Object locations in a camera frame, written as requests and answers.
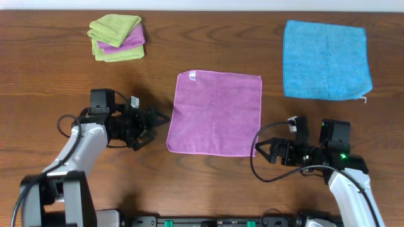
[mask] blue towel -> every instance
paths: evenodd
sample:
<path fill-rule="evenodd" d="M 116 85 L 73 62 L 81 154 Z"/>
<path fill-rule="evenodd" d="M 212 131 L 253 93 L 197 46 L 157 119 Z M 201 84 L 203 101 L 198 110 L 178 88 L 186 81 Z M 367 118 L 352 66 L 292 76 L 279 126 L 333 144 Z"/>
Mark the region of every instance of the blue towel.
<path fill-rule="evenodd" d="M 285 96 L 362 98 L 372 90 L 365 28 L 288 21 L 283 36 Z"/>

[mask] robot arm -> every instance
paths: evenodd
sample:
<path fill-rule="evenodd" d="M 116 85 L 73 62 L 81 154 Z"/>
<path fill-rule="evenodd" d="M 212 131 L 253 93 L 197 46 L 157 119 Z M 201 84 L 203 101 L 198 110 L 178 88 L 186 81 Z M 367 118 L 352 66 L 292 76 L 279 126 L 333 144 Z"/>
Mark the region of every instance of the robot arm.
<path fill-rule="evenodd" d="M 81 137 L 73 151 L 79 127 L 72 125 L 71 136 L 59 156 L 44 172 L 45 178 L 34 184 L 22 202 L 23 227 L 34 226 L 120 226 L 117 211 L 96 212 L 86 178 L 98 156 L 111 139 L 122 140 L 135 151 L 154 140 L 153 128 L 170 119 L 149 108 L 147 113 L 138 109 L 139 100 L 131 97 L 126 104 L 115 104 L 113 90 L 91 91 L 91 107 L 77 118 L 81 126 Z M 116 111 L 120 115 L 112 116 Z M 60 167 L 60 161 L 71 155 Z M 20 192 L 38 179 L 27 176 L 21 181 Z M 64 212 L 46 212 L 45 205 L 64 202 Z"/>
<path fill-rule="evenodd" d="M 371 179 L 362 170 L 346 168 L 343 170 L 349 174 L 365 189 L 371 201 L 380 227 L 384 227 L 383 219 L 374 201 L 371 190 Z M 338 207 L 340 208 L 342 220 L 345 226 L 375 226 L 371 210 L 367 205 L 364 196 L 358 189 L 343 175 L 333 172 L 328 181 L 331 192 L 334 194 Z"/>
<path fill-rule="evenodd" d="M 256 149 L 270 163 L 276 163 L 276 157 L 282 158 L 281 164 L 285 166 L 310 167 L 317 165 L 316 170 L 322 171 L 324 182 L 329 185 L 331 192 L 340 208 L 344 226 L 384 226 L 383 219 L 374 201 L 368 169 L 362 157 L 350 154 L 349 133 L 350 124 L 335 120 L 323 120 L 320 148 L 309 146 L 309 133 L 307 122 L 304 117 L 293 117 L 289 119 L 291 132 L 296 132 L 296 140 L 271 138 L 256 144 Z M 271 144 L 270 153 L 266 153 L 261 146 Z M 341 173 L 321 168 L 329 166 L 342 173 L 346 173 L 353 180 L 356 180 L 365 190 L 370 200 L 375 218 L 372 215 L 364 195 L 359 189 Z M 334 224 L 312 217 L 302 221 L 299 226 L 335 226 Z"/>

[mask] stack of folded towels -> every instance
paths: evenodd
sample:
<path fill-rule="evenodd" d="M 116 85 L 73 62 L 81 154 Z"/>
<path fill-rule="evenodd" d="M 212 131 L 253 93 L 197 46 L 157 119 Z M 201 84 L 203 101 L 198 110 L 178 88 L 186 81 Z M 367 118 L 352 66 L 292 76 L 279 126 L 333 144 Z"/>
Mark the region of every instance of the stack of folded towels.
<path fill-rule="evenodd" d="M 95 60 L 105 62 L 139 59 L 145 55 L 143 28 L 139 16 L 105 15 L 90 23 Z"/>

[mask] towel tag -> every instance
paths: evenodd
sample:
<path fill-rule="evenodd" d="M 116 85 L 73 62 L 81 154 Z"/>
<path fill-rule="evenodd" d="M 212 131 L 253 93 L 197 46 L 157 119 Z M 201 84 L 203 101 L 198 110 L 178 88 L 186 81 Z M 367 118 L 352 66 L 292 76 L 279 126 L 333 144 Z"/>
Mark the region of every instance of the towel tag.
<path fill-rule="evenodd" d="M 196 81 L 196 71 L 189 72 L 189 79 L 191 81 Z"/>
<path fill-rule="evenodd" d="M 366 103 L 366 101 L 367 101 L 366 97 L 362 96 L 362 97 L 359 97 L 359 98 L 363 98 L 365 100 L 365 103 Z"/>

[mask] white wall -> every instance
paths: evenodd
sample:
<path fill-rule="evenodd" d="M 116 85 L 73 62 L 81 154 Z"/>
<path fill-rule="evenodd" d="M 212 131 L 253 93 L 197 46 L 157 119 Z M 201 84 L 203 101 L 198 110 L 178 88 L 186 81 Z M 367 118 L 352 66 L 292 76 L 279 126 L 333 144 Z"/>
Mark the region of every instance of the white wall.
<path fill-rule="evenodd" d="M 0 9 L 404 12 L 404 0 L 0 0 Z"/>

